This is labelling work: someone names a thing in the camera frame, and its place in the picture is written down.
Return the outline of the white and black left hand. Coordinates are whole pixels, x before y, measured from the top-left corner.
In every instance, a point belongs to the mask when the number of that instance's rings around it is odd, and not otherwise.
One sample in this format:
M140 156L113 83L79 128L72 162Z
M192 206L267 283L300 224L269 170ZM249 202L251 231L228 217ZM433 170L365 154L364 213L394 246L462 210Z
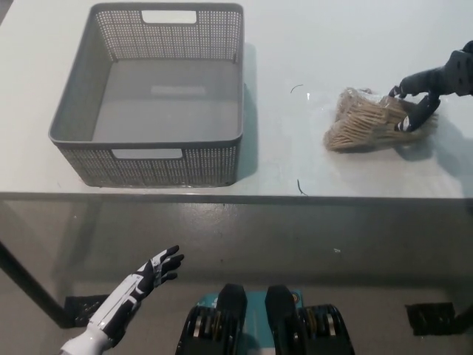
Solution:
M90 318L88 327L117 339L126 331L135 313L156 287L177 277L184 255L178 245L167 248L129 274Z

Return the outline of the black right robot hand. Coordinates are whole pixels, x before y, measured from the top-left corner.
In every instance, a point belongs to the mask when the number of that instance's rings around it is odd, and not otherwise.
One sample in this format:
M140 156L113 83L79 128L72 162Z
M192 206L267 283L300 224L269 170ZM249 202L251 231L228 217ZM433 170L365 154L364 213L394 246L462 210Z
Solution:
M422 127L440 106L440 97L472 94L472 42L451 53L441 67L424 70L402 79L389 91L389 96L404 99L408 95L426 95L405 118L395 125L396 132L414 132Z

